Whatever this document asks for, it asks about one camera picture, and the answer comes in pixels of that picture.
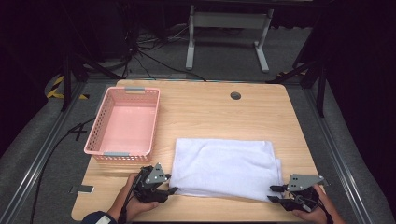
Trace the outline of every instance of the cable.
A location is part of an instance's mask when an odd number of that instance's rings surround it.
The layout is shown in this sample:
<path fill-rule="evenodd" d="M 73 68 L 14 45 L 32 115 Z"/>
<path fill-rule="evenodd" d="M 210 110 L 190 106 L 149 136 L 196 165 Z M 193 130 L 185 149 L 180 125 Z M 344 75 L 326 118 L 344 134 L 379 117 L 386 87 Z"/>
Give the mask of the cable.
<path fill-rule="evenodd" d="M 314 201 L 312 199 L 308 199 L 308 198 L 305 198 L 305 197 L 300 197 L 300 195 L 296 195 L 293 192 L 289 192 L 289 195 L 290 194 L 293 195 L 293 200 L 295 202 L 297 202 L 297 203 L 300 203 L 300 200 L 303 201 L 303 203 L 304 203 L 304 201 L 309 201 L 311 203 L 315 203 L 324 212 L 324 214 L 326 215 L 327 224 L 333 224 L 334 223 L 334 221 L 332 220 L 332 215 L 330 215 L 330 213 L 327 211 L 326 207 L 324 206 L 323 202 L 320 199 L 318 200 L 318 202 L 316 202 L 316 201 Z"/>
<path fill-rule="evenodd" d="M 127 78 L 128 75 L 129 75 L 129 73 L 128 73 L 128 63 L 126 63 L 125 66 L 124 66 L 124 71 L 122 72 L 122 77 Z"/>
<path fill-rule="evenodd" d="M 32 213 L 31 213 L 31 215 L 30 215 L 30 224 L 33 224 L 33 221 L 34 221 L 34 219 L 35 219 L 35 205 L 37 204 L 37 199 L 38 199 L 38 193 L 39 193 L 39 191 L 40 191 L 41 180 L 42 180 L 42 178 L 43 178 L 43 174 L 44 174 L 44 171 L 45 171 L 45 169 L 46 169 L 46 167 L 47 167 L 47 164 L 48 164 L 48 162 L 49 162 L 49 160 L 50 160 L 50 157 L 52 156 L 53 152 L 55 151 L 55 148 L 56 148 L 57 146 L 59 146 L 59 144 L 61 144 L 61 142 L 67 137 L 67 135 L 69 135 L 70 133 L 72 133 L 72 132 L 75 131 L 76 129 L 78 129 L 78 128 L 84 126 L 85 124 L 87 124 L 87 123 L 93 121 L 94 119 L 95 119 L 95 118 L 89 119 L 89 120 L 85 121 L 84 123 L 80 123 L 80 124 L 76 125 L 75 127 L 71 128 L 69 131 L 67 131 L 67 133 L 66 133 L 66 134 L 55 144 L 55 146 L 51 149 L 51 152 L 49 153 L 49 156 L 47 157 L 47 159 L 46 159 L 46 161 L 45 161 L 45 163 L 44 163 L 44 165 L 43 165 L 43 169 L 41 170 L 41 172 L 40 172 L 40 174 L 39 174 L 39 177 L 38 177 L 37 187 L 36 187 L 36 189 L 35 189 L 35 200 L 33 201 Z"/>
<path fill-rule="evenodd" d="M 244 29 L 219 28 L 219 30 L 226 35 L 236 36 L 240 35 Z"/>
<path fill-rule="evenodd" d="M 138 60 L 135 56 L 134 58 L 139 62 L 140 66 L 146 71 L 146 73 L 148 74 L 149 77 L 153 78 L 154 80 L 157 80 L 155 77 L 153 77 L 152 75 L 149 74 L 149 71 L 143 66 L 143 64 L 140 62 L 140 60 Z"/>
<path fill-rule="evenodd" d="M 119 69 L 119 68 L 122 68 L 123 66 L 125 66 L 127 63 L 128 63 L 129 61 L 123 61 L 123 62 L 121 62 L 121 63 L 118 63 L 118 64 L 114 64 L 114 65 L 110 65 L 109 67 L 104 67 L 105 69 L 107 69 L 107 70 L 109 70 L 109 71 L 114 71 L 114 70 L 117 70 L 117 69 Z M 98 70 L 96 70 L 96 69 L 94 69 L 94 68 L 91 68 L 91 67 L 84 67 L 84 69 L 87 71 L 87 72 L 90 72 L 90 73 L 99 73 L 100 71 L 98 71 Z"/>
<path fill-rule="evenodd" d="M 177 41 L 179 41 L 181 39 L 188 40 L 188 39 L 183 38 L 183 37 L 178 37 L 179 35 L 182 35 L 183 33 L 185 33 L 188 30 L 188 28 L 189 28 L 189 26 L 186 26 L 183 29 L 181 29 L 180 31 L 178 31 L 175 35 L 168 36 L 166 38 L 166 41 L 164 43 L 162 43 L 161 45 L 160 45 L 161 41 L 160 41 L 159 38 L 154 38 L 153 35 L 151 35 L 150 37 L 147 37 L 148 33 L 143 33 L 141 35 L 144 35 L 146 38 L 137 41 L 137 44 L 139 45 L 138 47 L 140 49 L 142 49 L 142 50 L 160 49 L 160 48 L 162 48 L 163 46 L 165 46 L 167 44 L 175 43 L 175 42 L 177 42 Z M 152 46 L 151 47 L 141 46 L 142 44 L 147 44 L 147 43 L 150 43 L 150 42 L 152 42 Z"/>
<path fill-rule="evenodd" d="M 167 65 L 167 64 L 165 64 L 165 63 L 162 63 L 162 62 L 158 61 L 157 59 L 155 59 L 155 58 L 153 58 L 153 57 L 147 55 L 146 53 L 144 53 L 144 52 L 142 52 L 142 51 L 140 51 L 140 50 L 139 50 L 139 53 L 141 53 L 141 54 L 147 56 L 148 58 L 150 58 L 151 60 L 153 60 L 153 61 L 155 61 L 155 62 L 157 62 L 157 63 L 162 64 L 163 66 L 165 66 L 165 67 L 167 67 L 167 68 L 169 68 L 169 69 L 172 69 L 172 70 L 177 71 L 177 72 L 180 72 L 180 73 L 187 73 L 187 74 L 190 74 L 190 75 L 193 75 L 193 76 L 195 76 L 195 77 L 200 78 L 202 81 L 206 81 L 205 78 L 203 78 L 203 77 L 201 77 L 201 76 L 199 76 L 199 75 L 196 75 L 196 74 L 191 73 L 191 72 L 181 71 L 181 70 L 178 70 L 178 69 L 176 69 L 176 68 L 173 68 L 173 67 L 171 67 L 171 66 L 169 66 L 169 65 Z"/>
<path fill-rule="evenodd" d="M 123 204 L 123 206 L 121 208 L 121 211 L 120 211 L 119 219 L 117 220 L 118 224 L 125 224 L 126 223 L 126 218 L 127 218 L 126 207 L 128 206 L 129 201 L 131 201 L 132 198 L 134 197 L 134 195 L 131 197 L 131 194 L 134 191 L 134 188 L 136 187 L 137 183 L 139 183 L 141 177 L 142 177 L 142 175 L 141 175 L 141 171 L 140 171 L 139 174 L 137 175 L 137 177 L 134 179 L 134 182 L 132 183 L 132 186 L 129 189 L 128 194 L 126 195 L 124 204 Z"/>

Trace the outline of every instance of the table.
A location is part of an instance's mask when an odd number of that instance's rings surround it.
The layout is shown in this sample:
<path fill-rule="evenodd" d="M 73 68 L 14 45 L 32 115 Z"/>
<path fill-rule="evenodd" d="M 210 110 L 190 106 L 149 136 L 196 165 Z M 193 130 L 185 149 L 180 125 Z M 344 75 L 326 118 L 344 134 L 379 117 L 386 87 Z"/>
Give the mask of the table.
<path fill-rule="evenodd" d="M 290 98 L 282 85 L 203 82 L 121 80 L 117 86 L 161 89 L 153 159 L 171 174 L 175 142 L 179 137 L 269 140 L 282 160 L 285 183 L 291 174 L 317 175 Z M 241 99 L 231 98 L 239 92 Z M 129 173 L 141 164 L 106 164 L 91 158 L 82 185 L 93 185 L 92 194 L 79 194 L 72 218 L 106 211 Z M 297 221 L 280 204 L 241 198 L 199 198 L 172 195 L 154 211 L 135 221 Z"/>

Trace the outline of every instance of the basket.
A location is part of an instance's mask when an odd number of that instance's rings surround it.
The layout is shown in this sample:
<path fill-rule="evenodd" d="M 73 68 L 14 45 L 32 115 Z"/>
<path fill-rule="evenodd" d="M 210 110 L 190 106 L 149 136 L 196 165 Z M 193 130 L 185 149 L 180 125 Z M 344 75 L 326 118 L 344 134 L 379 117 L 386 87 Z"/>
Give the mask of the basket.
<path fill-rule="evenodd" d="M 160 90 L 110 87 L 84 147 L 98 161 L 151 161 Z"/>

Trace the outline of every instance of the white towel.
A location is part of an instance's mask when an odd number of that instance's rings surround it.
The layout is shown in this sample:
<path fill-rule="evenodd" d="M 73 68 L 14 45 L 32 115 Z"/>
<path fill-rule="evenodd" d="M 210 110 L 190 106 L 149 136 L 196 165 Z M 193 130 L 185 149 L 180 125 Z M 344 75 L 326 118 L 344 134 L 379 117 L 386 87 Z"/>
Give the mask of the white towel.
<path fill-rule="evenodd" d="M 170 179 L 176 194 L 237 196 L 269 202 L 283 185 L 280 160 L 269 141 L 179 138 Z"/>

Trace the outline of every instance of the robotic hand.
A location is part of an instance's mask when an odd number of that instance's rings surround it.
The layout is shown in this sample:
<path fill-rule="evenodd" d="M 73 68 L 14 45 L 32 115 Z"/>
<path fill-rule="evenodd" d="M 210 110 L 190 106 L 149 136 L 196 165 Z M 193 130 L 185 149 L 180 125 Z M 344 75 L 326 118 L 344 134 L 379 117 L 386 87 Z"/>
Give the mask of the robotic hand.
<path fill-rule="evenodd" d="M 270 187 L 274 192 L 288 191 L 290 193 L 288 199 L 280 199 L 276 196 L 267 197 L 272 203 L 280 203 L 286 211 L 298 209 L 311 212 L 320 205 L 319 196 L 312 187 L 314 184 L 328 185 L 321 175 L 291 175 L 288 185 Z"/>
<path fill-rule="evenodd" d="M 163 172 L 163 168 L 159 163 L 154 167 L 145 166 L 140 169 L 139 174 L 134 179 L 134 183 L 129 190 L 128 196 L 125 199 L 125 203 L 121 209 L 120 217 L 118 220 L 119 224 L 126 223 L 126 207 L 128 202 L 131 200 L 131 194 L 134 193 L 133 197 L 136 197 L 139 202 L 150 203 L 159 202 L 164 203 L 169 195 L 173 195 L 177 188 L 171 188 L 169 190 L 157 189 L 163 182 L 166 182 L 171 175 L 166 175 Z"/>

